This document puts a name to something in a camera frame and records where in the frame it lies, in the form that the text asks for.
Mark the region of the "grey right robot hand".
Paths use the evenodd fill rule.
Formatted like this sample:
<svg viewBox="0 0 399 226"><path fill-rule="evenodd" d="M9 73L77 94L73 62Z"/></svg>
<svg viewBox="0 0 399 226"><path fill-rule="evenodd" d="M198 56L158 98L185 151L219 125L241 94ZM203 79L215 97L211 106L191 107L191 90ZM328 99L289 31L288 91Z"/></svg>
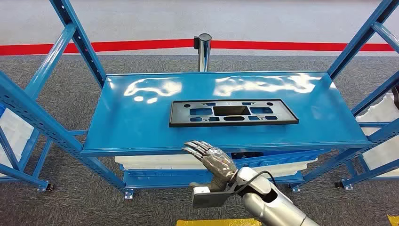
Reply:
<svg viewBox="0 0 399 226"><path fill-rule="evenodd" d="M190 187L208 187L211 192L224 191L238 168L233 160L220 148L205 141L189 141L184 143L182 150L189 152L208 169L213 178L210 183L199 184L191 182Z"/></svg>

